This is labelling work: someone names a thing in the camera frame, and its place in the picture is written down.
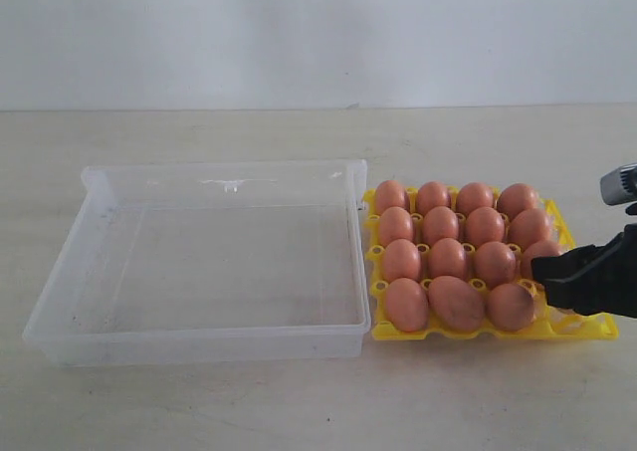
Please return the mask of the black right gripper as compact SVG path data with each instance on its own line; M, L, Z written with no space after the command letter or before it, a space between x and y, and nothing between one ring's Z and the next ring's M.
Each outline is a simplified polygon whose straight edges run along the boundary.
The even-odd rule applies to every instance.
M531 276L543 284L553 307L583 316L609 313L635 318L636 225L626 225L605 246L536 257L531 260Z

